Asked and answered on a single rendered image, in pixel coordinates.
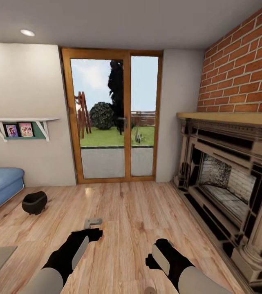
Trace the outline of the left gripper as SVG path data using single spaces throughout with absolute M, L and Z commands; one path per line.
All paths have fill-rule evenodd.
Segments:
M 85 229 L 85 230 L 90 235 L 90 240 L 89 240 L 89 237 L 88 237 L 88 240 L 89 240 L 88 242 L 98 241 L 99 237 L 101 237 L 103 235 L 103 231 L 99 230 L 99 228 Z

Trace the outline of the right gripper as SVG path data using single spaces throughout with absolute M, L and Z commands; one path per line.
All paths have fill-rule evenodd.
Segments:
M 146 258 L 146 266 L 149 266 L 150 269 L 160 269 L 161 267 L 157 264 L 152 254 L 148 254 L 148 258 Z

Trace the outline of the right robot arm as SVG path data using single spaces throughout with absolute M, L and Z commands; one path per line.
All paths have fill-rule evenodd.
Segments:
M 179 294 L 233 294 L 190 263 L 173 247 L 170 240 L 161 238 L 155 241 L 152 253 L 146 258 L 146 266 L 162 270 Z

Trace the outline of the cauldron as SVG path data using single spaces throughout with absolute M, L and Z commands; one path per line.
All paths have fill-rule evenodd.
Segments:
M 38 215 L 47 204 L 47 195 L 43 191 L 26 195 L 22 201 L 22 209 L 31 214 Z

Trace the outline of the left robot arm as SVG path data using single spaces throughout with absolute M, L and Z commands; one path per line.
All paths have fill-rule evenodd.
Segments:
M 101 218 L 86 219 L 84 230 L 72 231 L 67 241 L 50 255 L 48 262 L 18 294 L 60 294 L 89 242 L 98 241 L 103 235 L 102 230 L 91 229 L 91 225 L 102 223 Z

